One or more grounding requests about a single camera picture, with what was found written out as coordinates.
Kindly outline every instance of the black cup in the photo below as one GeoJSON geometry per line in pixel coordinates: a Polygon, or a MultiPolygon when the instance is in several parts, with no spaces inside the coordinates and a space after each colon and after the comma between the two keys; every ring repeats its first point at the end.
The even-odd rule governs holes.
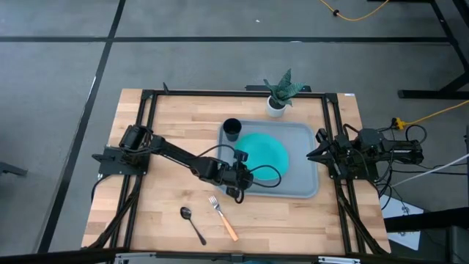
{"type": "Polygon", "coordinates": [[[230,118],[223,123],[223,131],[229,141],[234,142],[240,136],[241,122],[236,118],[230,118]]]}

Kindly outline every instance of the white cable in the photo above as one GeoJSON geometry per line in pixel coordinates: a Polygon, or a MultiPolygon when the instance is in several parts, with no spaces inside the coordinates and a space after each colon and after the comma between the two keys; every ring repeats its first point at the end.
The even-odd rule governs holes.
{"type": "Polygon", "coordinates": [[[424,172],[424,173],[422,173],[422,174],[419,174],[419,175],[410,177],[410,178],[408,178],[408,179],[405,179],[405,180],[403,180],[403,181],[400,181],[400,182],[398,182],[398,183],[395,183],[395,184],[391,185],[391,187],[394,188],[394,187],[396,187],[396,186],[398,186],[398,185],[401,185],[401,184],[403,184],[403,183],[405,183],[405,182],[408,182],[409,180],[414,180],[414,179],[416,179],[416,178],[418,178],[418,177],[422,177],[422,176],[424,176],[424,175],[428,175],[428,174],[430,174],[430,173],[432,173],[432,172],[437,172],[437,171],[439,171],[439,170],[441,170],[441,169],[445,169],[446,167],[449,167],[449,166],[455,164],[456,162],[461,161],[461,160],[463,160],[463,159],[465,159],[465,158],[467,158],[467,157],[469,157],[469,153],[466,154],[466,155],[464,155],[464,156],[462,156],[461,158],[458,158],[458,159],[455,160],[455,161],[452,161],[452,162],[446,164],[445,166],[441,166],[441,167],[438,167],[437,169],[432,169],[432,170],[430,170],[430,171],[428,171],[428,172],[424,172]]]}

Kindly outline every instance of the fork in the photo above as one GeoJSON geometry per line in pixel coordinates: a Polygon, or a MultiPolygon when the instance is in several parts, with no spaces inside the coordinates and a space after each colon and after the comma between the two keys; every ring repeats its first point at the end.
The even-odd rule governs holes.
{"type": "Polygon", "coordinates": [[[231,235],[233,241],[236,242],[238,240],[238,237],[237,237],[235,231],[233,230],[233,227],[231,226],[231,224],[229,224],[228,220],[226,220],[225,216],[221,212],[220,204],[218,203],[218,200],[214,196],[211,196],[208,199],[209,199],[210,203],[213,205],[213,208],[215,208],[215,210],[220,215],[221,220],[223,220],[223,223],[225,224],[225,227],[228,230],[229,235],[231,235]]]}

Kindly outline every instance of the wooden tabletop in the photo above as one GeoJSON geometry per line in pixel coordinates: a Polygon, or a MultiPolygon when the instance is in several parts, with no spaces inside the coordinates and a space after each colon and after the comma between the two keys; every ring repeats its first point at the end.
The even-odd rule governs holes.
{"type": "MultiPolygon", "coordinates": [[[[135,123],[141,89],[124,89],[117,106],[109,144],[117,146],[128,125],[135,123]]],[[[361,128],[357,102],[352,94],[338,94],[343,123],[361,128]]],[[[283,117],[265,113],[266,98],[158,96],[154,133],[168,142],[198,154],[216,145],[217,130],[229,117],[302,122],[314,132],[324,128],[319,99],[293,98],[283,117]]],[[[332,106],[329,106],[336,134],[332,106]]],[[[215,155],[215,150],[207,155],[215,155]]],[[[144,176],[131,249],[171,252],[244,252],[258,254],[343,254],[341,227],[333,181],[328,169],[318,164],[320,188],[309,199],[246,196],[236,204],[190,171],[164,157],[152,155],[144,176]],[[239,236],[234,242],[208,201],[215,195],[221,209],[239,236]],[[207,240],[200,244],[191,224],[182,219],[180,208],[193,212],[193,223],[207,240]]],[[[88,246],[104,231],[116,213],[123,176],[113,175],[96,189],[82,245],[88,246]]],[[[378,243],[390,251],[383,215],[375,189],[355,180],[361,221],[378,243]]],[[[127,219],[121,225],[118,245],[123,244],[127,219]]],[[[352,247],[355,232],[349,220],[352,247]]]]}

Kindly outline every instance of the gray floor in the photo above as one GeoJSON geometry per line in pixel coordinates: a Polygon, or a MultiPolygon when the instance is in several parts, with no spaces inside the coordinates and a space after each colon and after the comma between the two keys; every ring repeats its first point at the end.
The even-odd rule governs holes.
{"type": "MultiPolygon", "coordinates": [[[[329,2],[351,17],[378,5],[329,2]]],[[[117,3],[0,1],[0,35],[107,35],[117,3]]],[[[469,54],[469,30],[451,2],[439,4],[469,54]]],[[[390,3],[368,20],[350,23],[333,18],[318,1],[128,0],[117,36],[142,35],[383,37],[443,36],[443,31],[425,4],[390,3]]],[[[0,43],[0,161],[29,170],[27,177],[0,177],[0,255],[33,250],[102,51],[101,43],[0,43]]],[[[243,90],[264,78],[276,80],[290,67],[294,80],[314,91],[355,93],[363,124],[372,128],[387,126],[392,117],[411,121],[458,103],[400,100],[396,91],[438,89],[462,73],[449,45],[113,44],[51,250],[81,244],[98,168],[91,154],[102,152],[122,88],[161,89],[165,81],[170,89],[243,90]]],[[[466,106],[422,123],[429,132],[425,165],[465,153],[468,115],[466,106]]],[[[396,173],[394,181],[408,176],[396,173]]],[[[466,206],[466,186],[463,176],[432,175],[400,186],[399,193],[411,204],[442,210],[466,206]]],[[[429,250],[421,255],[441,257],[435,253],[439,246],[424,245],[429,250]]]]}

